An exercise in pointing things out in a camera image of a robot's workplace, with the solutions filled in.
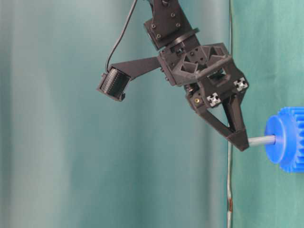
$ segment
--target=robotic arm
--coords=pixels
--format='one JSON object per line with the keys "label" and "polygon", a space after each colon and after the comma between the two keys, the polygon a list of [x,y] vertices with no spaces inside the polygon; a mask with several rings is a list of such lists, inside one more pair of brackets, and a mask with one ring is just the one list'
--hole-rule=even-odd
{"label": "robotic arm", "polygon": [[[184,86],[191,108],[239,150],[249,147],[240,105],[249,87],[224,44],[201,46],[178,0],[148,0],[153,18],[144,26],[157,57],[112,64],[97,90],[122,101],[128,83],[161,67],[172,86]],[[223,105],[229,126],[208,109]]]}

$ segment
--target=plastic gear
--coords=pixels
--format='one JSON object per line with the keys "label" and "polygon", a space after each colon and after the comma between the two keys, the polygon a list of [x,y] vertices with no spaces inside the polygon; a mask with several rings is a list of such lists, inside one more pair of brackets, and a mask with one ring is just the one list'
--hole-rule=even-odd
{"label": "plastic gear", "polygon": [[268,119],[265,135],[275,144],[265,145],[268,158],[286,172],[304,172],[304,107],[285,107]]}

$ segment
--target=gray shaft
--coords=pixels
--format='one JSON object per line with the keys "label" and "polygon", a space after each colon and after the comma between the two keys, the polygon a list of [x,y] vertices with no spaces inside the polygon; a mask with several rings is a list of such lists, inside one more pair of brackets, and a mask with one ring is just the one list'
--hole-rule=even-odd
{"label": "gray shaft", "polygon": [[275,135],[269,135],[263,137],[249,138],[248,141],[249,146],[270,145],[275,144],[276,137]]}

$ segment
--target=cable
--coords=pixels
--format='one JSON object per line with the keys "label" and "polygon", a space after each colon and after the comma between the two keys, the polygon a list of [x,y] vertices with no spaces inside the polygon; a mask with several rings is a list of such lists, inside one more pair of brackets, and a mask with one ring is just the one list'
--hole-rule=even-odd
{"label": "cable", "polygon": [[125,24],[123,26],[123,30],[122,30],[122,32],[121,32],[118,40],[116,41],[115,45],[113,46],[113,48],[112,48],[112,50],[111,50],[111,52],[110,52],[110,54],[108,56],[108,59],[106,60],[105,71],[108,72],[108,73],[109,73],[109,69],[108,68],[109,68],[109,63],[110,63],[111,57],[112,57],[113,53],[115,52],[117,46],[119,45],[120,41],[122,40],[122,38],[124,36],[124,33],[125,33],[125,31],[126,31],[126,29],[128,27],[128,24],[130,22],[131,16],[132,16],[133,11],[135,9],[136,3],[137,3],[137,0],[134,0],[133,4],[131,6],[131,9],[130,9],[129,15],[127,16],[127,20],[126,20],[126,22],[125,22]]}
{"label": "cable", "polygon": [[[232,2],[229,0],[229,51],[233,55],[233,28],[232,28]],[[233,145],[228,142],[228,168],[227,168],[227,228],[232,228],[233,199],[231,190]]]}

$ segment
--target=green curtain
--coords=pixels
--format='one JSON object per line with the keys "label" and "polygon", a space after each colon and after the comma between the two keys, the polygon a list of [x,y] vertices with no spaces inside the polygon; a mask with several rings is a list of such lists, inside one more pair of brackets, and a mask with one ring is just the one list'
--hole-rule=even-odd
{"label": "green curtain", "polygon": [[[304,106],[304,1],[233,0],[236,64],[250,89],[243,101],[249,136],[264,133],[269,116]],[[263,147],[234,152],[235,228],[302,227],[304,175],[273,165]]]}
{"label": "green curtain", "polygon": [[[227,142],[183,88],[156,70],[122,103],[95,90],[131,3],[0,0],[1,227],[225,227]],[[228,1],[180,3],[228,46]],[[151,17],[139,1],[113,62],[157,55]]]}

